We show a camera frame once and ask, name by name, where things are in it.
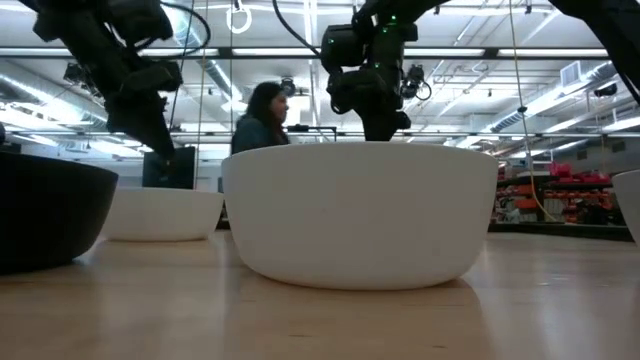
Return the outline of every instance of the bowl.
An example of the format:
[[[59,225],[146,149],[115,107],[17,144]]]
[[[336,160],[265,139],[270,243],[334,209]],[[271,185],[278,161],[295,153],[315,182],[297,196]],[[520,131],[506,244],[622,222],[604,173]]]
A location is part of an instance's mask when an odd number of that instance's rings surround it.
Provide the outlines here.
[[[640,246],[640,170],[616,175],[612,182],[624,221]]]
[[[0,272],[54,267],[89,250],[117,182],[105,169],[0,152]]]
[[[219,193],[164,188],[119,188],[102,235],[109,240],[206,239],[222,211]]]
[[[254,271],[392,290],[446,282],[473,265],[498,162],[443,146],[325,143],[236,154],[222,173],[233,238]]]

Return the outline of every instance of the black bowl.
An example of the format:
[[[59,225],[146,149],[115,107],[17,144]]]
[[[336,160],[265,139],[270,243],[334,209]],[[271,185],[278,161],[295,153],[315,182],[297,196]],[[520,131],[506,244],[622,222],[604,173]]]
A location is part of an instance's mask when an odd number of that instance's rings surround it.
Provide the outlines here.
[[[89,250],[117,182],[105,169],[0,152],[0,273],[66,264]]]

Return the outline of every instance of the table surface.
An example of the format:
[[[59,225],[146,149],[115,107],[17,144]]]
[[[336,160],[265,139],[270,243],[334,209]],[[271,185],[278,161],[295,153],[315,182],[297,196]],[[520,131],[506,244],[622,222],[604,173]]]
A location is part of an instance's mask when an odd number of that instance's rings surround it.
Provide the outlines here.
[[[491,234],[462,279],[346,292],[263,278],[243,266],[226,233],[187,243],[104,242],[73,265],[0,277],[0,353],[3,360],[637,360],[640,250]]]

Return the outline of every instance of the woman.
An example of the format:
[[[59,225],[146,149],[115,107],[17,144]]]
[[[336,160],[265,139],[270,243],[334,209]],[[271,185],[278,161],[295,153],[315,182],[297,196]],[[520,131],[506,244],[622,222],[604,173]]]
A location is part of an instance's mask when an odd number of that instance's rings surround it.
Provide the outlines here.
[[[258,85],[251,95],[247,112],[238,120],[231,140],[231,154],[289,144],[289,138],[282,130],[287,109],[287,97],[280,85],[272,82]]]

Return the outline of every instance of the dark hair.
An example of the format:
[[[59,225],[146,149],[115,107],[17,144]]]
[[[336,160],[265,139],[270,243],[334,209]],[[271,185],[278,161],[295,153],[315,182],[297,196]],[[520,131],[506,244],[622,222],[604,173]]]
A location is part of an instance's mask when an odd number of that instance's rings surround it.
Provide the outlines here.
[[[280,121],[271,111],[271,102],[280,93],[282,93],[282,87],[275,82],[263,82],[256,86],[251,94],[251,99],[249,99],[246,115],[258,119],[264,126],[272,130],[274,138],[279,136],[288,143],[289,139],[282,131]]]

